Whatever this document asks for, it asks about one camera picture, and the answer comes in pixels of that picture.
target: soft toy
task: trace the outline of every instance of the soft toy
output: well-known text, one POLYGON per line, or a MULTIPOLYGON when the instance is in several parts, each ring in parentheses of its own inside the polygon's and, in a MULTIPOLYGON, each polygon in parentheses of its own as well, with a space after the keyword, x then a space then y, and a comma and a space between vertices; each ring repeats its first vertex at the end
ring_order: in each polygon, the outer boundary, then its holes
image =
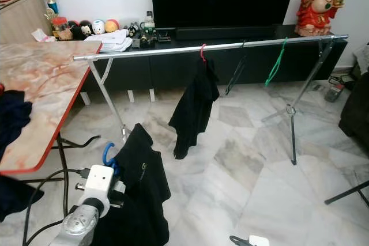
POLYGON ((95 20, 92 23, 93 33, 99 35, 105 33, 105 23, 102 20, 95 20))
POLYGON ((85 37, 88 37, 92 34, 91 22, 89 22, 88 20, 82 20, 80 22, 80 26, 81 26, 81 31, 83 35, 85 35, 85 37))
POLYGON ((107 33, 111 33, 111 32, 115 32, 116 30, 119 30, 118 22, 113 19, 107 20, 105 23, 105 31, 107 33))

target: table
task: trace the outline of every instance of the table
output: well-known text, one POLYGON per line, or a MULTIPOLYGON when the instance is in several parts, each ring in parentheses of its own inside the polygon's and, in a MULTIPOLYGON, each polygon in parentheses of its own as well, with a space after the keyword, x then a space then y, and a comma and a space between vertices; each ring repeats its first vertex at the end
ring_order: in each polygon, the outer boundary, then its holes
POLYGON ((0 82, 6 90, 24 90, 33 102, 31 121, 0 161, 1 174, 42 166, 89 73, 87 62, 73 62, 73 56, 100 48, 99 41, 0 44, 0 82))

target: dark clothing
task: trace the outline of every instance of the dark clothing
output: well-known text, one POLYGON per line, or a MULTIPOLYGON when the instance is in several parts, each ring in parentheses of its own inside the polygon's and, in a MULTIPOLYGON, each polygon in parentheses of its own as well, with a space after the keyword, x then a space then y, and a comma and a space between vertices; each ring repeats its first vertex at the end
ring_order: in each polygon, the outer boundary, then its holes
POLYGON ((0 160, 7 145, 16 140, 29 121, 31 102, 24 102, 24 92, 7 90, 0 96, 0 160))
POLYGON ((214 62, 208 60, 205 65, 200 59, 197 75, 186 88, 169 121, 169 126, 177 132, 175 158, 184 158, 189 147, 196 145, 197 135, 205 132, 213 102, 219 97, 216 81, 218 78, 214 73, 214 62))
MULTIPOLYGON (((24 210, 35 189, 21 181, 0 175, 0 222, 11 214, 24 210)), ((44 195, 39 191, 32 203, 37 202, 44 195)))
POLYGON ((168 242, 168 222, 162 204, 171 193, 160 152, 152 150, 152 144, 150 135, 136 124, 115 157, 126 191, 115 192, 114 197, 125 203, 121 209, 110 208, 98 222, 92 246, 162 246, 168 242))

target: tv cabinet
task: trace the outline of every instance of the tv cabinet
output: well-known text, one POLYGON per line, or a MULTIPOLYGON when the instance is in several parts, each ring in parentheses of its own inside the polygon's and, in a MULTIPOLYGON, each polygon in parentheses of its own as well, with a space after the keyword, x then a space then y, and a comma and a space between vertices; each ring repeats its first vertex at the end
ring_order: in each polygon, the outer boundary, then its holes
MULTIPOLYGON (((203 43, 225 44, 240 41, 259 41, 299 37, 294 33, 294 25, 276 26, 272 37, 248 37, 245 39, 202 39, 176 40, 175 31, 171 32, 170 43, 156 43, 153 49, 201 46, 203 43)), ((326 80, 338 62, 347 42, 338 40, 334 45, 324 65, 316 75, 316 80, 326 80)), ((238 84, 265 82, 280 53, 281 46, 260 46, 231 50, 205 52, 208 59, 213 59, 219 85, 226 85, 239 60, 247 55, 246 66, 238 79, 238 84)), ((140 51, 130 48, 128 51, 140 51)), ((195 62, 199 53, 183 53, 136 58, 114 59, 109 77, 105 82, 108 91, 135 89, 171 89, 187 86, 196 74, 195 62)), ((317 43, 296 43, 285 46, 284 56, 278 73, 273 82, 304 81, 318 59, 317 43)), ((107 60, 98 60, 95 65, 103 74, 107 60)), ((99 90, 97 83, 90 74, 82 91, 99 90)))

